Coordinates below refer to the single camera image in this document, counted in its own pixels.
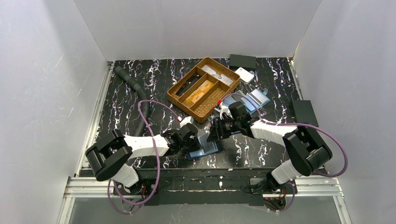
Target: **black box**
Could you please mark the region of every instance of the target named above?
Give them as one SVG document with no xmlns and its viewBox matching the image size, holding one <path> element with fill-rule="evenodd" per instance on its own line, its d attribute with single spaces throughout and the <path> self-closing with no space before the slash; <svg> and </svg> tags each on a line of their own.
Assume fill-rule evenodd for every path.
<svg viewBox="0 0 396 224">
<path fill-rule="evenodd" d="M 230 55 L 230 68 L 237 70 L 239 67 L 242 67 L 248 71 L 256 70 L 256 57 Z"/>
<path fill-rule="evenodd" d="M 308 123 L 319 127 L 310 100 L 292 100 L 290 108 L 297 123 Z"/>
</svg>

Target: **black marble table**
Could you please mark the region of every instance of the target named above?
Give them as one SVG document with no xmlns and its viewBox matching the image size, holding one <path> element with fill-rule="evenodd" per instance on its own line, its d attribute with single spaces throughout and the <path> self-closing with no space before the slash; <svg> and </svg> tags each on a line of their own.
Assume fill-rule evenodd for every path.
<svg viewBox="0 0 396 224">
<path fill-rule="evenodd" d="M 132 60 L 116 61 L 114 66 L 129 70 L 152 100 L 165 103 L 184 118 L 188 115 L 168 101 L 166 92 L 199 61 L 200 59 Z M 228 59 L 220 58 L 216 61 L 228 67 Z M 254 80 L 248 85 L 241 82 L 237 90 L 248 93 L 256 88 L 262 91 L 267 88 L 267 96 L 271 101 L 261 109 L 264 118 L 274 122 L 293 122 L 289 103 L 298 99 L 298 92 L 287 58 L 257 58 L 256 62 Z M 136 93 L 113 72 L 96 133 L 97 139 L 114 128 L 127 135 L 132 133 L 138 118 Z M 208 130 L 209 119 L 203 124 L 196 121 L 194 124 L 200 129 Z M 154 134 L 179 128 L 172 114 L 159 105 L 153 106 L 150 123 Z M 187 160 L 185 155 L 162 157 L 161 168 L 273 168 L 288 159 L 284 147 L 241 134 L 222 140 L 219 145 L 219 153 L 192 161 Z M 154 156 L 135 158 L 128 161 L 128 164 L 135 168 L 155 168 L 156 159 Z"/>
</svg>

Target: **marble surface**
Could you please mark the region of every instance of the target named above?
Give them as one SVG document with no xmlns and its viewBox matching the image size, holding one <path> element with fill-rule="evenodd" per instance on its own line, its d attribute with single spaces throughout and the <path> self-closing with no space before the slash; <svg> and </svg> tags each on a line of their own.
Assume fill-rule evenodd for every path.
<svg viewBox="0 0 396 224">
<path fill-rule="evenodd" d="M 228 59 L 216 59 L 228 67 Z M 116 61 L 116 66 L 121 66 L 130 71 L 137 82 L 144 86 L 152 100 L 169 105 L 177 114 L 187 116 L 182 110 L 168 101 L 166 91 L 183 75 L 191 70 L 200 59 L 163 59 L 163 60 L 132 60 Z M 264 118 L 274 122 L 293 122 L 289 103 L 298 99 L 298 92 L 293 81 L 287 58 L 258 58 L 255 78 L 250 84 L 241 83 L 237 90 L 248 93 L 253 89 L 268 89 L 267 96 L 271 101 L 261 111 Z M 102 138 L 114 128 L 120 129 L 125 134 L 133 132 L 133 127 L 138 121 L 137 95 L 116 74 L 112 74 L 106 101 L 101 114 L 97 139 Z M 209 119 L 199 124 L 194 124 L 200 129 L 209 129 Z M 154 134 L 159 134 L 167 129 L 179 128 L 168 110 L 159 105 L 152 109 L 150 124 Z M 241 134 L 219 142 L 221 151 L 193 161 L 186 156 L 168 156 L 161 158 L 162 168 L 273 168 L 288 159 L 285 148 L 266 140 L 251 139 Z M 128 161 L 135 168 L 155 168 L 154 156 L 139 157 Z"/>
</svg>

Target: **white metal frame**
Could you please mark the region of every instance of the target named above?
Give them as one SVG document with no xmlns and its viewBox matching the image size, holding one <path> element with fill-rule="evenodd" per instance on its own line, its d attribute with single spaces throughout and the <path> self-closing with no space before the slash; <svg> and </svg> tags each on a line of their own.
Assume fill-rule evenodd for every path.
<svg viewBox="0 0 396 224">
<path fill-rule="evenodd" d="M 290 69 L 293 79 L 297 86 L 297 92 L 300 99 L 302 98 L 301 91 L 298 85 L 297 75 L 293 67 L 293 62 L 289 60 Z M 88 161 L 85 158 L 84 151 L 94 143 L 94 138 L 99 125 L 101 111 L 103 109 L 104 101 L 106 99 L 107 89 L 110 82 L 110 77 L 114 68 L 114 63 L 109 65 L 107 75 L 100 90 L 99 99 L 95 106 L 94 116 L 92 118 L 89 133 L 85 141 L 85 148 L 80 158 L 80 162 L 76 169 L 76 177 L 69 178 L 64 192 L 63 206 L 58 220 L 58 224 L 68 224 L 71 218 L 75 199 L 78 197 L 107 197 L 108 182 L 98 182 L 94 177 L 79 177 L 79 172 L 88 167 Z M 342 224 L 351 224 L 347 208 L 344 203 L 344 194 L 339 185 L 337 178 L 327 178 L 322 176 L 309 176 L 296 179 L 296 186 L 298 193 L 296 196 L 332 196 L 339 214 Z M 110 189 L 113 189 L 113 183 L 110 184 Z M 263 197 L 278 197 L 274 194 L 264 194 Z"/>
</svg>

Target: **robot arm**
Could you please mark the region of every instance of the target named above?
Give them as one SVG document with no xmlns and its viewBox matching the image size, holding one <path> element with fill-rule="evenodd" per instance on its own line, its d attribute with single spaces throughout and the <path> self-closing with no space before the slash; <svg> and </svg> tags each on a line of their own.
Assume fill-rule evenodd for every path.
<svg viewBox="0 0 396 224">
<path fill-rule="evenodd" d="M 133 137 L 114 129 L 87 149 L 85 155 L 97 181 L 112 179 L 130 188 L 139 181 L 139 176 L 135 169 L 125 163 L 136 157 L 155 156 L 153 139 L 159 156 L 168 156 L 180 150 L 199 148 L 197 133 L 197 128 L 191 123 L 154 137 Z"/>
<path fill-rule="evenodd" d="M 241 133 L 257 139 L 265 139 L 283 145 L 290 159 L 267 174 L 265 188 L 278 189 L 289 180 L 302 175 L 310 176 L 332 158 L 332 152 L 313 129 L 297 126 L 275 126 L 252 118 L 241 102 L 229 106 L 231 116 L 226 113 L 222 118 L 212 121 L 208 141 L 229 138 Z"/>
</svg>

